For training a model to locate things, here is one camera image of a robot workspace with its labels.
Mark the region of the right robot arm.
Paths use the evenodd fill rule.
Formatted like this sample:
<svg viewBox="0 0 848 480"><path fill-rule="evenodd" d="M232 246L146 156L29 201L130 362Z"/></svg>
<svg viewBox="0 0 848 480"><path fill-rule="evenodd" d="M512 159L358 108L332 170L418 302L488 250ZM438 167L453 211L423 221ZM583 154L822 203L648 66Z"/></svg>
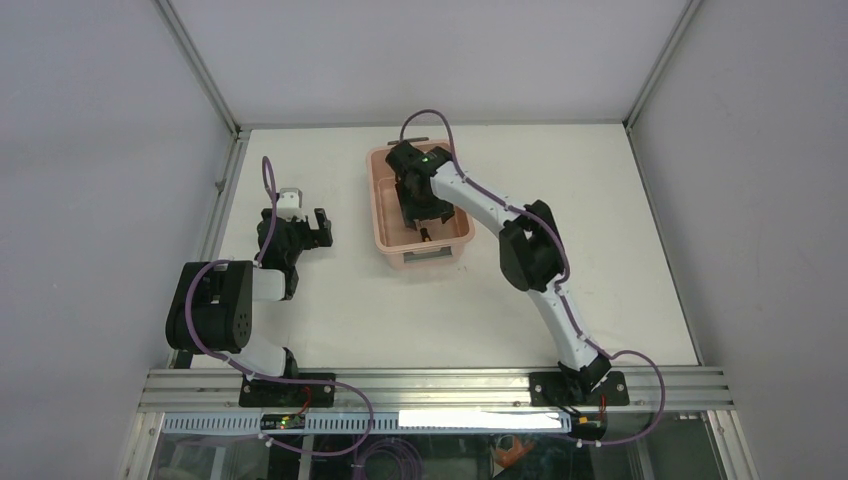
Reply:
<svg viewBox="0 0 848 480"><path fill-rule="evenodd" d="M407 227L447 222L463 210L497 238L502 275L528 294L553 338L566 396L578 405L599 397L610 358L590 339L567 298L570 264L550 207L541 200L511 204L472 180L439 146L422 151L403 141L389 150L386 163Z"/></svg>

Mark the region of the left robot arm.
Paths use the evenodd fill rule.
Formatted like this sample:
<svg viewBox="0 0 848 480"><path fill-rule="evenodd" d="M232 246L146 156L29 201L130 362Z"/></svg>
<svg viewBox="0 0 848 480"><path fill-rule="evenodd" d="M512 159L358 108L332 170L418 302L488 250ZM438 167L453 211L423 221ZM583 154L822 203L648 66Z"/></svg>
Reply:
<svg viewBox="0 0 848 480"><path fill-rule="evenodd" d="M165 323L175 350L210 354L250 379L262 378L262 392L277 406L294 403L301 392L294 354L254 334L253 306L294 298L299 285L296 264L303 252L333 245L332 223L322 208L317 226L292 211L261 212L259 245L269 240L259 262L230 260L188 262L183 266Z"/></svg>

